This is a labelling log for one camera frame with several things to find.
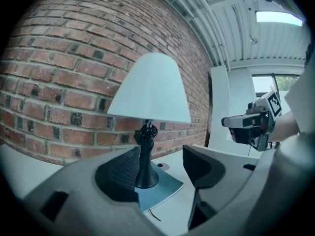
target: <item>lamp base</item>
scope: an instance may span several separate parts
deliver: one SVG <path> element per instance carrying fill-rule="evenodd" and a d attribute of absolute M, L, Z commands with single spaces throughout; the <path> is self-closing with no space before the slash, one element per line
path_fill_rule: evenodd
<path fill-rule="evenodd" d="M 155 163 L 151 162 L 151 164 L 152 169 L 157 173 L 159 178 L 157 184 L 148 189 L 137 187 L 134 189 L 138 193 L 139 206 L 143 213 L 165 202 L 183 187 L 183 182 L 166 173 Z"/>
<path fill-rule="evenodd" d="M 151 166 L 151 150 L 153 141 L 143 142 L 139 158 L 140 169 L 136 178 L 135 187 L 148 189 L 158 183 L 158 174 Z"/>

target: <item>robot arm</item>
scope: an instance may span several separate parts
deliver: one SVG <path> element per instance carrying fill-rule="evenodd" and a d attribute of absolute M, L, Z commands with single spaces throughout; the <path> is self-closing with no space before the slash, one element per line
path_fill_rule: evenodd
<path fill-rule="evenodd" d="M 274 130 L 282 108 L 274 91 L 248 104 L 245 115 L 226 117 L 222 126 L 228 127 L 235 142 L 249 144 L 258 151 L 267 148 L 268 136 Z"/>

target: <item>white table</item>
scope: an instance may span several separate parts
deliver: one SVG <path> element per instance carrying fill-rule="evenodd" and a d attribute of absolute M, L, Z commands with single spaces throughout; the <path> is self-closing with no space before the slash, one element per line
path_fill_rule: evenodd
<path fill-rule="evenodd" d="M 174 196 L 152 209 L 152 213 L 161 221 L 158 221 L 149 212 L 146 212 L 145 216 L 166 235 L 184 234 L 188 231 L 195 188 L 183 167 L 183 152 L 181 150 L 153 161 L 156 164 L 168 164 L 170 169 L 166 172 L 183 182 L 184 185 Z"/>
<path fill-rule="evenodd" d="M 156 164 L 166 163 L 170 166 L 166 172 L 183 182 L 183 188 L 174 196 L 152 209 L 145 216 L 168 236 L 177 236 L 188 231 L 187 225 L 194 196 L 194 186 L 183 167 L 182 151 L 153 160 Z M 0 162 L 13 192 L 18 198 L 24 198 L 36 186 L 45 181 L 60 165 L 45 163 L 25 156 L 7 145 L 0 146 Z"/>

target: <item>tree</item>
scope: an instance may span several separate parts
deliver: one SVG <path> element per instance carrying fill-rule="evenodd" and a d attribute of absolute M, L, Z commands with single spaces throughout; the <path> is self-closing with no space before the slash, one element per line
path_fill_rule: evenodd
<path fill-rule="evenodd" d="M 289 91 L 290 87 L 298 80 L 298 77 L 279 76 L 276 77 L 279 91 Z"/>

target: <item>ceiling light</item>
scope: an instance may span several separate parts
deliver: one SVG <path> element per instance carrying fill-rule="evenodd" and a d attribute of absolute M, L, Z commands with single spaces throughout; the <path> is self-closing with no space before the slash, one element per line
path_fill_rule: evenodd
<path fill-rule="evenodd" d="M 302 26 L 303 21 L 292 14 L 276 11 L 256 12 L 257 22 L 277 22 Z"/>

